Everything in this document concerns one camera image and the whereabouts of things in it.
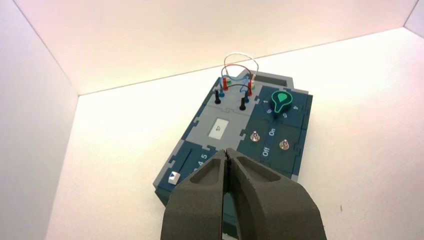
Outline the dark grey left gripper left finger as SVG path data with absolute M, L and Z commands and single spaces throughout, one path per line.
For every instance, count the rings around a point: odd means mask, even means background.
M 225 150 L 220 150 L 174 188 L 164 211 L 160 238 L 222 239 L 227 191 L 228 159 Z

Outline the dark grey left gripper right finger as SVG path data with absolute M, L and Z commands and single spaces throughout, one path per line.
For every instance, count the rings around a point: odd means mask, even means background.
M 320 210 L 299 183 L 229 148 L 228 190 L 240 240 L 325 240 Z

